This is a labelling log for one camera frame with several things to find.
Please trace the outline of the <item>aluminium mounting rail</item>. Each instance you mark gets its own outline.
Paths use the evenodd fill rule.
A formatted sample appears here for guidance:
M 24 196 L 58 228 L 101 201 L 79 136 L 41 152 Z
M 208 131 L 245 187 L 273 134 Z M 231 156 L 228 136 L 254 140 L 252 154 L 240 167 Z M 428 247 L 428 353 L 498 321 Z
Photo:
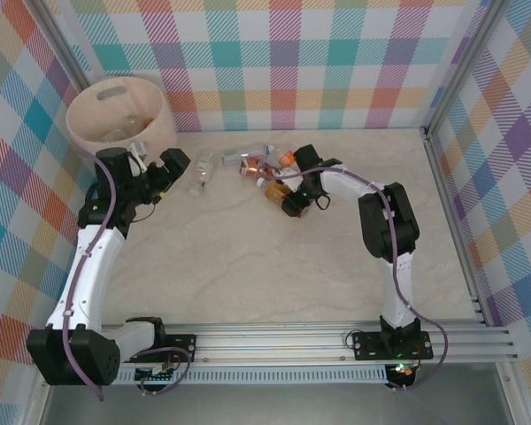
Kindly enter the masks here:
M 444 321 L 446 363 L 498 363 L 518 360 L 507 328 L 480 321 Z M 198 366 L 310 366 L 352 364 L 344 337 L 353 329 L 377 331 L 377 321 L 175 324 L 169 334 L 196 335 Z

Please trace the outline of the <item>black left controller board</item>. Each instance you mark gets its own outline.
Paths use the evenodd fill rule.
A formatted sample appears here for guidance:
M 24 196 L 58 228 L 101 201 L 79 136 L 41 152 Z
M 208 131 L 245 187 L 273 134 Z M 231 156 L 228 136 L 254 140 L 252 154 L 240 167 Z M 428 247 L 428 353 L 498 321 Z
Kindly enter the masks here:
M 176 377 L 176 368 L 167 363 L 156 364 L 152 367 L 137 367 L 134 379 L 137 382 L 145 380 L 146 384 L 167 385 Z

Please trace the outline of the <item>aluminium corner post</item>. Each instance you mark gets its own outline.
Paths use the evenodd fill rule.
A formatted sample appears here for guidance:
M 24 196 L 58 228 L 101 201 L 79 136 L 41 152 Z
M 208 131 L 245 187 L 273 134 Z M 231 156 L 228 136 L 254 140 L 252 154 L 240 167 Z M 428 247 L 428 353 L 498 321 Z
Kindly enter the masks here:
M 430 140 L 442 125 L 468 74 L 511 0 L 468 0 L 443 55 L 420 117 L 421 134 Z
M 77 57 L 74 55 L 70 44 L 65 39 L 53 13 L 45 0 L 24 0 L 25 5 L 36 21 L 37 26 L 44 33 L 58 61 L 65 69 L 69 79 L 78 91 L 89 87 L 89 79 L 83 71 Z

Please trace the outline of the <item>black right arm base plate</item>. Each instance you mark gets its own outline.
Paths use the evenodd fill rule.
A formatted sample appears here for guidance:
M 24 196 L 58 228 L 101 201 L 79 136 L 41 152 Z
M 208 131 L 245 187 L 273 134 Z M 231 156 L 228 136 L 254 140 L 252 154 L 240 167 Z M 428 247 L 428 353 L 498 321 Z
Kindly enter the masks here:
M 354 332 L 352 348 L 356 361 L 432 359 L 434 352 L 429 334 L 421 331 L 415 338 L 399 343 L 384 342 L 380 332 Z

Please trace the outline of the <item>aluminium side rail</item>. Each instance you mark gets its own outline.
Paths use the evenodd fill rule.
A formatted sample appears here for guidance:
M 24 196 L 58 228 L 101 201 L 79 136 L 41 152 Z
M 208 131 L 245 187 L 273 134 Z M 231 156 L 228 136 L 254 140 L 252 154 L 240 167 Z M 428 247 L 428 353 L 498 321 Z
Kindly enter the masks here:
M 458 255 L 458 261 L 460 263 L 469 294 L 473 302 L 480 307 L 479 313 L 482 317 L 481 322 L 486 326 L 493 327 L 495 323 L 490 313 L 486 298 L 482 293 L 478 275 L 470 255 L 470 251 L 466 246 L 463 230 L 458 219 L 458 213 L 453 199 L 450 196 L 446 176 L 440 164 L 439 156 L 437 155 L 435 147 L 433 145 L 432 137 L 428 135 L 427 131 L 424 128 L 421 128 L 419 132 L 421 135 L 425 153 L 427 155 L 427 160 L 435 180 L 435 186 L 437 187 L 439 193 L 439 198 L 442 203 L 442 208 L 449 226 L 450 235 L 454 243 L 456 253 Z

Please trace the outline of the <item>long clear bottle blue cap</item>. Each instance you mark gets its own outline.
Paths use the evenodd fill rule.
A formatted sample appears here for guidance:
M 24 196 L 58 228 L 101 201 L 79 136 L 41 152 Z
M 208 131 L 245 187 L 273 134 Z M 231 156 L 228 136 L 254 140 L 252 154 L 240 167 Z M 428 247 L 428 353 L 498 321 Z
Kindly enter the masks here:
M 273 151 L 268 143 L 253 143 L 222 151 L 220 154 L 223 166 L 239 166 L 245 158 L 265 158 Z

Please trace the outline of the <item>amber brown bottle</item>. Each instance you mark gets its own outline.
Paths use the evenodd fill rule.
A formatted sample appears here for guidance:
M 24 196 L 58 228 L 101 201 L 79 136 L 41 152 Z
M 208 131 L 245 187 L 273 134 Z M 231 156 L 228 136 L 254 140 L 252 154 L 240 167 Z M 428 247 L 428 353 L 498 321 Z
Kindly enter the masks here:
M 269 201 L 277 205 L 282 205 L 285 198 L 292 192 L 289 186 L 276 180 L 258 178 L 256 185 Z

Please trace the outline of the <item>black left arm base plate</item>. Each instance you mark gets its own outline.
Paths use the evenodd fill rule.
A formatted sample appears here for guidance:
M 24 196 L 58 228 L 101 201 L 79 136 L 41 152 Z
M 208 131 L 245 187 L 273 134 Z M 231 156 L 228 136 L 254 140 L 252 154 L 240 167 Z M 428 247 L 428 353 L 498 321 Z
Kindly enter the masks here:
M 166 334 L 150 348 L 140 351 L 128 360 L 131 363 L 186 363 L 194 360 L 196 353 L 195 334 Z

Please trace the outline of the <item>black controller board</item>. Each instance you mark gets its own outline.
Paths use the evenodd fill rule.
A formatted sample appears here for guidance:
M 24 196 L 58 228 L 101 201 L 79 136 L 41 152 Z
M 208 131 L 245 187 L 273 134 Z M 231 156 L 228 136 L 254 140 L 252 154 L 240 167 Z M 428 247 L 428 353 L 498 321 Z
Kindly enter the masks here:
M 137 382 L 145 380 L 146 384 L 167 385 L 176 377 L 176 368 L 167 363 L 156 364 L 152 367 L 137 367 L 134 379 Z
M 399 390 L 412 386 L 415 383 L 418 365 L 396 365 L 385 366 L 387 382 L 385 385 L 392 390 Z

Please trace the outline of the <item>green label packet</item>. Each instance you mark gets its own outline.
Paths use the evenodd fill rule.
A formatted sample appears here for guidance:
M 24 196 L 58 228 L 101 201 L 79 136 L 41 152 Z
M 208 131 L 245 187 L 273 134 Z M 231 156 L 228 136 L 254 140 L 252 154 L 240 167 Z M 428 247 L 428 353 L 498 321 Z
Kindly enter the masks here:
M 194 166 L 194 177 L 189 185 L 189 194 L 200 196 L 212 179 L 215 155 L 210 151 L 204 151 Z

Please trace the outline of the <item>black right controller board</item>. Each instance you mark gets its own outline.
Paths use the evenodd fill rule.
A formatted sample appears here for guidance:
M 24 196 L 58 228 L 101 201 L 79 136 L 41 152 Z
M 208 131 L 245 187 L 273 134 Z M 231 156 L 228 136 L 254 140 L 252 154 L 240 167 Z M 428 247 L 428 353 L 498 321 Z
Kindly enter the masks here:
M 415 383 L 418 365 L 396 365 L 385 366 L 387 382 L 385 385 L 392 390 L 399 390 L 412 386 Z

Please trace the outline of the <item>grey metal panel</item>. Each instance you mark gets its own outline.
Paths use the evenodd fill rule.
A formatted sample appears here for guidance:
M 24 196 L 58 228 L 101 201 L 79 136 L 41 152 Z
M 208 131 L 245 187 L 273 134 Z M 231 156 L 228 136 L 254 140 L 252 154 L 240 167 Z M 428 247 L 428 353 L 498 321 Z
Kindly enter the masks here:
M 40 425 L 514 425 L 500 398 L 466 390 L 393 393 L 377 385 L 186 385 L 161 397 L 128 386 L 99 402 L 56 389 Z

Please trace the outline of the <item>beige plastic bin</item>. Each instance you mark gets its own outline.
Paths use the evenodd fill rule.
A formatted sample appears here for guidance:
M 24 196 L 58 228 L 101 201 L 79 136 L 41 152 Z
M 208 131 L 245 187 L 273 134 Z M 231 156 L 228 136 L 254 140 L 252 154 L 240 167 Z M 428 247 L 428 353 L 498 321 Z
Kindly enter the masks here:
M 83 90 L 69 105 L 65 117 L 72 141 L 83 150 L 128 149 L 137 141 L 147 161 L 177 144 L 175 121 L 163 91 L 155 83 L 137 77 L 114 77 Z M 129 137 L 102 143 L 103 134 L 124 128 Z

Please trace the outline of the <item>red orange label bottle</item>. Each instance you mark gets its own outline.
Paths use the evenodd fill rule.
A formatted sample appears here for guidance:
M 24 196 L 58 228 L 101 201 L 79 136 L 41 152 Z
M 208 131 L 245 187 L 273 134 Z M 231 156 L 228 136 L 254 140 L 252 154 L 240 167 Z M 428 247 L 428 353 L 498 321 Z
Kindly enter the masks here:
M 257 179 L 263 178 L 265 175 L 267 175 L 267 170 L 260 162 L 259 158 L 244 157 L 242 158 L 239 166 L 239 174 L 242 177 L 256 181 Z

